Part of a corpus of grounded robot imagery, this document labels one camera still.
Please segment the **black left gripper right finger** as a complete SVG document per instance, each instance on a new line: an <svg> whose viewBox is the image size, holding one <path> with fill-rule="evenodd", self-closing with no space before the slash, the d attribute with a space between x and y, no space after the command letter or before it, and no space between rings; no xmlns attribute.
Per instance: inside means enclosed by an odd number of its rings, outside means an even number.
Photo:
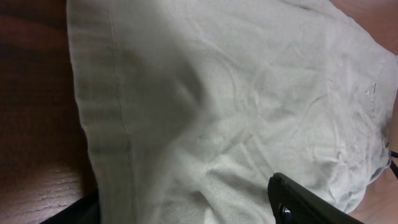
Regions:
<svg viewBox="0 0 398 224"><path fill-rule="evenodd" d="M267 193L276 224L363 224L280 172Z"/></svg>

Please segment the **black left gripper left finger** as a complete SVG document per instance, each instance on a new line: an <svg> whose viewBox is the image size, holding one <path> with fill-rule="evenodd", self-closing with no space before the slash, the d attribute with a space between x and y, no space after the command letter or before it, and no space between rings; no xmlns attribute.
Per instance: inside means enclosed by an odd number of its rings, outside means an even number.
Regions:
<svg viewBox="0 0 398 224"><path fill-rule="evenodd" d="M100 224L98 189L40 224Z"/></svg>

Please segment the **khaki green shorts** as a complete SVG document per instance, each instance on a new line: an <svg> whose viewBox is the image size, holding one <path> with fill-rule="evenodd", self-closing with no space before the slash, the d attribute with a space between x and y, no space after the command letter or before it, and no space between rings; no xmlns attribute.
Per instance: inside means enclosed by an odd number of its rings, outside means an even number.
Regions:
<svg viewBox="0 0 398 224"><path fill-rule="evenodd" d="M281 172L342 212L389 165L397 59L330 1L71 0L103 223L274 223Z"/></svg>

